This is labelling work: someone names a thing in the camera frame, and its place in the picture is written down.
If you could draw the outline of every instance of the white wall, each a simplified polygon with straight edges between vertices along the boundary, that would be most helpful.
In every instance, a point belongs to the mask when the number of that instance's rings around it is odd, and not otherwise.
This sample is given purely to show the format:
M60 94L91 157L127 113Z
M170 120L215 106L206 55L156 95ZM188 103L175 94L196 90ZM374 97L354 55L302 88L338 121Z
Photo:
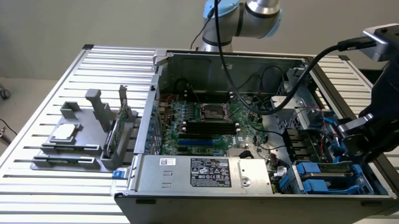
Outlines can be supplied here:
M188 48L204 0L0 0L0 77L58 79L86 43ZM399 0L282 0L276 35L235 50L316 54L366 27L399 22ZM350 54L362 68L382 64Z

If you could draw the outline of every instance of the barcode sticker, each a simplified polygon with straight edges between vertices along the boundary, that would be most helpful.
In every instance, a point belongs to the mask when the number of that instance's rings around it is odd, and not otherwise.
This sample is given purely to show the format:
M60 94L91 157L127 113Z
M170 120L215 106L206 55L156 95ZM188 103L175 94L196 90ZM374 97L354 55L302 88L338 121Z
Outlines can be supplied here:
M160 166L175 166L176 165L176 158L162 158L160 159Z

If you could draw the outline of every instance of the slotted aluminum surface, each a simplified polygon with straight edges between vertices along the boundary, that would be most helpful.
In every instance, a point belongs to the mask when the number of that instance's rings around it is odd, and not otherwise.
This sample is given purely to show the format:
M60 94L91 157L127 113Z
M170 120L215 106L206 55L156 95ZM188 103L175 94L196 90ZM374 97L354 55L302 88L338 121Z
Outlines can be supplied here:
M0 157L0 223L128 223L110 196L111 174L39 171L31 170L30 165L60 119L63 103L76 101L83 108L91 107L84 98L87 89L102 89L103 102L116 109L120 106L119 85L127 85L128 104L142 115L154 75L154 51L95 46L80 52ZM319 65L351 109L359 114L370 102L371 84L351 63L338 57L326 57ZM131 140L127 163L132 159L134 144L135 140ZM387 153L387 156L399 169L399 150ZM385 221L390 223L393 219L375 217L359 223Z

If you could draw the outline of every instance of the power supply label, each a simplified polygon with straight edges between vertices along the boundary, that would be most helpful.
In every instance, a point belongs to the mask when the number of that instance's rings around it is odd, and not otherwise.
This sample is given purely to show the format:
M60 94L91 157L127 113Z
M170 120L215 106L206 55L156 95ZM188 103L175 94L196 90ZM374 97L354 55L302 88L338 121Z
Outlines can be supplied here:
M231 188L228 159L191 159L191 180L194 187Z

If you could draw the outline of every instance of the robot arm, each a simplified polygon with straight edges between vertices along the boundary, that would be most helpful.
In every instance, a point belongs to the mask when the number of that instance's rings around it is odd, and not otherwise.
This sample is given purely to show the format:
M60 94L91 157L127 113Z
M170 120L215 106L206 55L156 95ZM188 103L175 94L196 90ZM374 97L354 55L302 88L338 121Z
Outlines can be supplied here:
M206 26L203 33L203 42L200 51L219 51L215 15L210 12L214 10L214 0L208 0L204 8ZM219 1L219 25L220 39L224 52L232 51L232 37L263 38L272 36L279 28L282 20L282 7L279 0L247 0L239 3L239 0Z
M389 61L371 90L371 104L355 120L342 119L336 132L350 154L366 162L399 145L399 24L369 28L375 47L362 49L374 61Z

